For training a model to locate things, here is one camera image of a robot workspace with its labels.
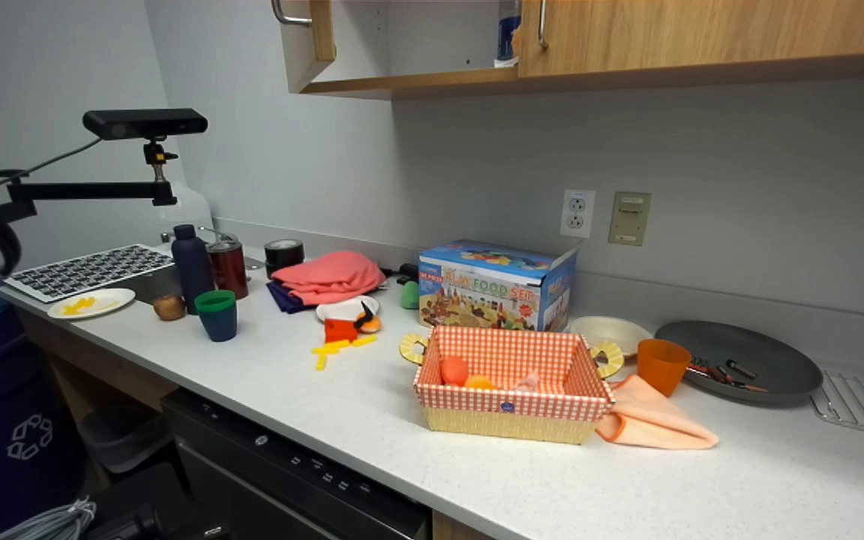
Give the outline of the black tape roll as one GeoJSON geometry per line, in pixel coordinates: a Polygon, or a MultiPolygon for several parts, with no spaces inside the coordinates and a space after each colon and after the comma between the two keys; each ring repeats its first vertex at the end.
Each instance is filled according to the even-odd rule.
{"type": "Polygon", "coordinates": [[[275,270],[281,270],[281,267],[294,267],[294,265],[301,265],[302,258],[307,258],[302,243],[294,240],[294,238],[270,240],[270,243],[265,247],[265,267],[266,267],[266,273],[275,273],[275,270]]]}

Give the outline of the yellow toy food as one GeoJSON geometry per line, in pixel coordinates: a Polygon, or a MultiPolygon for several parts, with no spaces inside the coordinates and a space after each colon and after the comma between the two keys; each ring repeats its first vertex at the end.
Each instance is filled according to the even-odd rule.
{"type": "Polygon", "coordinates": [[[315,372],[325,372],[337,355],[355,351],[355,347],[368,347],[376,335],[357,335],[357,338],[343,338],[343,343],[325,343],[311,347],[315,357],[315,372]]]}

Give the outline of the orange toy fruit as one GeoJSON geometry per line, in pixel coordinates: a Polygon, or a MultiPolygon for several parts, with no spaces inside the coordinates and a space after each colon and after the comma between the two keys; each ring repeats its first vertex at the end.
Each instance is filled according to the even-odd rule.
{"type": "Polygon", "coordinates": [[[461,386],[467,382],[467,362],[456,355],[448,355],[439,367],[445,384],[461,386]]]}

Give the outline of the green and blue cup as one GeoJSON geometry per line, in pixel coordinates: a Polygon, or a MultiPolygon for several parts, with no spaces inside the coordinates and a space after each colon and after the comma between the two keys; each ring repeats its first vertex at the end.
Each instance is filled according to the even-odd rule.
{"type": "Polygon", "coordinates": [[[229,343],[238,335],[238,297],[230,290],[215,287],[197,295],[196,316],[214,343],[229,343]]]}

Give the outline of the pink folded cloth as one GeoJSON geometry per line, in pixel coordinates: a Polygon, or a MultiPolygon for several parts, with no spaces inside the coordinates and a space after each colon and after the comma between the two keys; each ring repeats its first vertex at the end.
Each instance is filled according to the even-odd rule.
{"type": "Polygon", "coordinates": [[[273,297],[296,309],[351,301],[381,282],[381,267],[360,251],[326,251],[270,273],[273,297]]]}

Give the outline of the beige wall switch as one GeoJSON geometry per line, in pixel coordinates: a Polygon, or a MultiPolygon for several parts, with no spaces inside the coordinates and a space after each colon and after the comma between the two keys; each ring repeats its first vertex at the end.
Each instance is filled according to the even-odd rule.
{"type": "Polygon", "coordinates": [[[647,230],[647,193],[618,193],[611,197],[609,240],[620,247],[642,247],[647,230]]]}

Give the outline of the white wall outlet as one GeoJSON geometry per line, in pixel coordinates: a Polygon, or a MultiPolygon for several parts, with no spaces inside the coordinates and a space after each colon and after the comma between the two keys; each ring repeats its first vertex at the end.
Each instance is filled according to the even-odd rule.
{"type": "Polygon", "coordinates": [[[584,240],[595,224],[595,194],[589,189],[568,189],[562,202],[562,235],[584,240]]]}

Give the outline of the dark blue bottle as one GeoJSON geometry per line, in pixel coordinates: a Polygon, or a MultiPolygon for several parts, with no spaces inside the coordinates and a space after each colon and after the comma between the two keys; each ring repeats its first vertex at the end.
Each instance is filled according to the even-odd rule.
{"type": "Polygon", "coordinates": [[[201,295],[214,287],[206,243],[196,235],[191,224],[176,224],[171,255],[181,275],[183,301],[196,302],[201,295]]]}

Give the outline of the white plate with food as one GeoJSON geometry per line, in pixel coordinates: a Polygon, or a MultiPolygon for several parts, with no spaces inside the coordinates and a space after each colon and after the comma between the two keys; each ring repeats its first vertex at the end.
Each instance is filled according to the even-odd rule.
{"type": "Polygon", "coordinates": [[[133,287],[100,287],[100,290],[88,290],[88,295],[53,302],[48,316],[56,322],[84,322],[84,318],[100,318],[100,316],[125,309],[133,301],[135,301],[133,287]]]}

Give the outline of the grid drying mat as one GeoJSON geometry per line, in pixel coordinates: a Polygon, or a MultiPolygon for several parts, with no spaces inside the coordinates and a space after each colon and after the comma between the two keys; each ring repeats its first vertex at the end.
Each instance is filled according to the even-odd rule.
{"type": "Polygon", "coordinates": [[[171,270],[168,251],[129,243],[91,255],[71,255],[62,260],[48,260],[35,267],[15,270],[6,286],[40,302],[56,302],[75,295],[121,286],[125,278],[149,275],[156,270],[171,270]]]}

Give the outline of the green toy item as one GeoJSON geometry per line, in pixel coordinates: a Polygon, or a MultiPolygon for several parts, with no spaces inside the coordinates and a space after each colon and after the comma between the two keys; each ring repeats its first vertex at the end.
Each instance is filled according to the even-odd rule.
{"type": "Polygon", "coordinates": [[[406,282],[399,290],[399,306],[402,309],[420,309],[420,282],[406,282]]]}

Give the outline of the wooden cabinet door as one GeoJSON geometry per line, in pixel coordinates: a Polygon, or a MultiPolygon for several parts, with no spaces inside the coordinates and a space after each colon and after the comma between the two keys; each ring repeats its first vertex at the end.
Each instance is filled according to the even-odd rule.
{"type": "Polygon", "coordinates": [[[270,0],[281,30],[284,77],[291,93],[302,93],[333,59],[329,0],[270,0]]]}

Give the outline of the white bowl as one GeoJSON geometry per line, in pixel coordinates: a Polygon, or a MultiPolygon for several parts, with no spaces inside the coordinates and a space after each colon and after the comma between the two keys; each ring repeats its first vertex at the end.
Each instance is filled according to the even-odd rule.
{"type": "Polygon", "coordinates": [[[647,331],[628,322],[628,318],[609,318],[609,316],[582,316],[568,324],[572,335],[580,335],[591,361],[596,362],[596,372],[602,377],[611,377],[625,370],[625,362],[638,351],[638,344],[647,338],[647,331]]]}

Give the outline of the black dishwasher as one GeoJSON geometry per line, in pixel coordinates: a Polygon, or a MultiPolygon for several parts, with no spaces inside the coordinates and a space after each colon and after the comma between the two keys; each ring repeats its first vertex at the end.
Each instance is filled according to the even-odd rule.
{"type": "Polygon", "coordinates": [[[163,400],[196,503],[235,540],[428,540],[424,503],[189,390],[163,400]]]}

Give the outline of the peach cloth napkin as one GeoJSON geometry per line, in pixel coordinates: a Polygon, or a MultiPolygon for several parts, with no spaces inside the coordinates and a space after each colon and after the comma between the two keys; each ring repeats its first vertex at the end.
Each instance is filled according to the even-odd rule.
{"type": "Polygon", "coordinates": [[[719,438],[689,419],[669,396],[638,376],[611,384],[614,405],[596,423],[596,436],[609,445],[647,449],[712,449],[719,438]]]}

